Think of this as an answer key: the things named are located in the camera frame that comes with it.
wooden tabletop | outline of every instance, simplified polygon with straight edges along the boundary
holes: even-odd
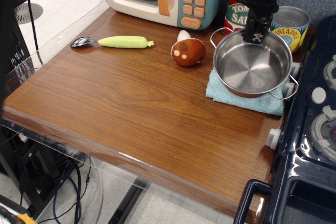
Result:
[[[170,55],[180,28],[113,13],[79,36],[137,35],[155,45],[67,46],[5,100],[4,119],[234,215],[248,180],[270,180],[266,138],[282,118],[205,96],[217,27],[189,31],[207,53],[180,67]]]

tomato sauce can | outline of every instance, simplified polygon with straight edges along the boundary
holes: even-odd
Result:
[[[224,27],[231,30],[240,30],[246,26],[249,8],[237,0],[228,0],[226,6]],[[224,34],[230,34],[230,31],[224,29]]]

spoon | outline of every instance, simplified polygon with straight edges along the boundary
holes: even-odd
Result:
[[[145,48],[154,45],[154,41],[148,41],[142,36],[113,36],[98,41],[90,37],[80,37],[75,39],[70,46],[80,47],[89,43],[98,43],[101,46],[117,48]]]

floor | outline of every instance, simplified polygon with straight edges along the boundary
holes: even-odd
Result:
[[[43,62],[54,56],[69,44],[82,30],[93,22],[109,6],[104,0],[31,0],[42,6],[43,13],[34,20],[37,42]],[[35,43],[31,23],[20,25],[28,50],[35,55]],[[81,223],[108,223],[135,176],[107,163],[96,160],[91,169],[88,189],[81,200]],[[80,168],[85,181],[89,165]],[[77,181],[76,174],[71,177]],[[19,203],[20,194],[13,182],[0,175],[0,194]],[[75,202],[76,193],[72,184],[66,181],[56,201],[59,216]],[[53,218],[52,201],[36,220],[38,223]],[[59,218],[61,223],[73,223],[72,210]],[[56,223],[54,220],[43,223]],[[182,197],[158,185],[151,184],[143,191],[125,223],[233,223],[233,218],[221,214],[190,199]]]

pot handle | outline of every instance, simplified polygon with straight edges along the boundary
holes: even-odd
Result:
[[[217,48],[217,46],[216,46],[216,44],[212,41],[212,37],[213,37],[216,33],[218,33],[219,31],[222,31],[222,30],[225,30],[225,29],[227,29],[227,30],[233,32],[233,30],[231,30],[230,28],[222,27],[222,28],[220,28],[220,29],[215,30],[215,31],[211,34],[211,36],[210,36],[210,42],[211,42],[211,44],[212,44],[215,48]]]
[[[289,99],[289,98],[291,98],[293,95],[295,95],[295,93],[296,93],[296,92],[298,91],[298,89],[299,89],[299,83],[294,79],[293,76],[289,75],[289,77],[290,77],[290,78],[292,79],[292,81],[295,83],[295,88],[294,88],[294,90],[293,90],[293,92],[292,92],[291,95],[289,95],[289,96],[287,96],[287,97],[284,97],[284,98],[280,98],[280,97],[276,96],[275,94],[272,94],[271,92],[268,92],[268,93],[269,93],[271,96],[273,96],[273,97],[275,97],[276,99],[281,100],[281,101],[286,100],[286,99]]]

